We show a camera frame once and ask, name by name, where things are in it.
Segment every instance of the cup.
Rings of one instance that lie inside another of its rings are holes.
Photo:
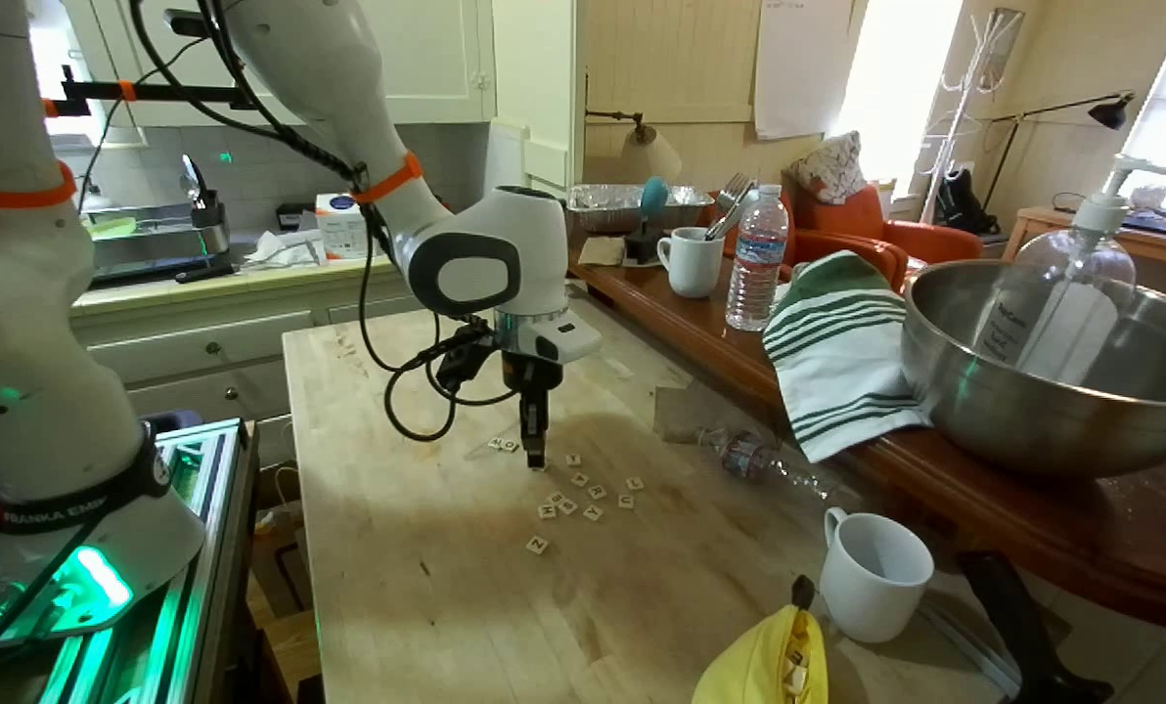
[[[710,228],[673,228],[656,242],[656,259],[677,297],[710,297],[725,270],[725,237],[710,235]]]
[[[865,645],[900,636],[937,575],[926,545],[878,511],[830,508],[823,530],[819,588],[830,620]]]

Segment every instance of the drawer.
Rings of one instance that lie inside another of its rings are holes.
[[[369,297],[364,318],[393,318],[393,311],[407,311],[407,308],[424,308],[416,300],[416,295],[403,287],[384,287]],[[333,300],[319,318],[319,323],[341,323],[341,322],[355,322],[355,300]]]
[[[289,408],[279,358],[129,386],[129,404],[141,418],[176,411],[192,411],[201,418],[269,418]]]
[[[129,336],[90,344],[86,353],[115,368],[124,386],[159,383],[176,374],[223,371],[238,362],[262,362],[283,354],[283,331],[308,330],[315,311],[244,318],[231,323],[165,330],[154,336]]]

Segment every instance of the white cabinet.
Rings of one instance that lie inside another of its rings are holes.
[[[530,186],[562,197],[582,180],[581,0],[493,0],[493,53],[488,175],[513,162]]]
[[[159,57],[172,57],[189,40],[172,34],[165,13],[196,8],[196,0],[146,4],[146,26]],[[461,124],[493,113],[493,4],[488,0],[355,0],[380,49],[393,120],[399,124]],[[154,69],[132,34],[124,4],[68,0],[82,57],[93,79],[141,79]],[[231,87],[213,43],[192,47],[172,61],[189,87]],[[298,120],[255,73],[260,96]],[[132,102],[141,124],[213,124],[192,107]]]
[[[196,287],[154,280],[79,297],[69,323],[115,368],[141,418],[255,418],[260,461],[295,457],[283,331],[354,322],[362,265],[235,275]],[[411,308],[384,262],[369,318]]]

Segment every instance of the plastic water bottle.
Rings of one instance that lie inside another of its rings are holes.
[[[865,508],[878,497],[878,490],[865,477],[842,464],[810,464],[775,437],[758,437],[746,431],[710,431],[698,441],[711,446],[711,457],[727,477],[752,484],[784,482],[796,490],[796,501],[810,508]]]
[[[788,249],[788,206],[780,186],[746,186],[741,212],[741,242],[727,287],[727,323],[762,331]]]

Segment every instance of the wooden cutting board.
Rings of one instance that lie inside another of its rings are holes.
[[[518,448],[518,404],[461,408],[442,441],[407,441],[355,323],[286,336],[330,701],[690,701],[800,572],[819,577],[819,506],[656,437],[652,394],[685,390],[715,425],[752,418],[607,311],[581,311],[602,348],[553,390],[549,468]],[[373,339],[407,358],[429,318],[377,318]],[[497,368],[467,394],[500,394]],[[424,374],[395,383],[395,411],[416,431],[445,418]],[[838,701],[999,696],[926,624],[896,649],[834,643],[834,662]]]

